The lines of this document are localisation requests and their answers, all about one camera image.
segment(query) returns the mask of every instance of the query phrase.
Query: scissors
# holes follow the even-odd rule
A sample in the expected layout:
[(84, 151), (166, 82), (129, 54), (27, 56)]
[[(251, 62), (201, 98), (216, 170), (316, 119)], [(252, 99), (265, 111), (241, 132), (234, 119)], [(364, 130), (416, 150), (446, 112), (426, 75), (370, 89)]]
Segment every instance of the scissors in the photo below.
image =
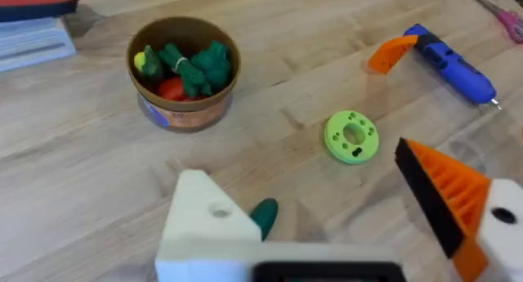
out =
[(488, 0), (476, 1), (498, 18), (514, 42), (523, 43), (523, 20), (514, 11), (505, 11)]

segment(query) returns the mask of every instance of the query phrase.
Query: white 3d printed part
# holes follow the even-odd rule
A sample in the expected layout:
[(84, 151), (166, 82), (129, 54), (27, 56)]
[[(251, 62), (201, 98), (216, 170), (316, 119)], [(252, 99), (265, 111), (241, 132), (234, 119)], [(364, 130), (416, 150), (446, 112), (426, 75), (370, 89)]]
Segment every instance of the white 3d printed part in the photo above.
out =
[(205, 172), (182, 172), (155, 259), (158, 282), (249, 282), (266, 261), (396, 262), (375, 248), (262, 243), (257, 224)]

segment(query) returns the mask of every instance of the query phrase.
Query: orange plastic part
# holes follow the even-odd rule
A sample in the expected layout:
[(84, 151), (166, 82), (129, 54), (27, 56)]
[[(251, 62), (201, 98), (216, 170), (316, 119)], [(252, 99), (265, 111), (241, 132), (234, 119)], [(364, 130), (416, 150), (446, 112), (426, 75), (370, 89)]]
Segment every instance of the orange plastic part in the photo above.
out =
[(368, 66), (386, 74), (401, 57), (418, 41), (418, 36), (404, 36), (387, 41), (370, 57)]
[(432, 148), (407, 140), (465, 238), (452, 260), (463, 282), (475, 281), (489, 261), (476, 242), (490, 179)]

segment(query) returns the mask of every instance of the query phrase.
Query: hole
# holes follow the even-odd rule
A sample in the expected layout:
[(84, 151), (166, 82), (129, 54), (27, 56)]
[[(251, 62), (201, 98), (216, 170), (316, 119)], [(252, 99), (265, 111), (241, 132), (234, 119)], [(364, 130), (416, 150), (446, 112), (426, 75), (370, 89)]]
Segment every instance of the hole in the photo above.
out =
[(343, 136), (354, 145), (360, 145), (365, 141), (364, 129), (353, 123), (349, 123), (343, 128)]
[(232, 214), (232, 208), (227, 204), (211, 204), (209, 212), (213, 217), (226, 218)]
[(360, 155), (361, 151), (363, 151), (360, 147), (356, 148), (354, 151), (352, 151), (352, 156), (358, 157)]
[(495, 218), (498, 219), (498, 221), (509, 225), (514, 225), (517, 223), (517, 218), (514, 213), (506, 208), (492, 208), (490, 212), (494, 215)]

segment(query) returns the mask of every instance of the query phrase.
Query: pink scissors handle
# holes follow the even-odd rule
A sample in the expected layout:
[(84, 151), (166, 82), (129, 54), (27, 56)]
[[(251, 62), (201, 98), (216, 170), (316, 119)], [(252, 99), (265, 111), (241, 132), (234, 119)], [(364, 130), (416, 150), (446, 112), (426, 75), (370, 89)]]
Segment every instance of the pink scissors handle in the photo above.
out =
[(510, 38), (516, 43), (523, 43), (523, 20), (513, 11), (499, 11), (496, 16), (507, 29)]

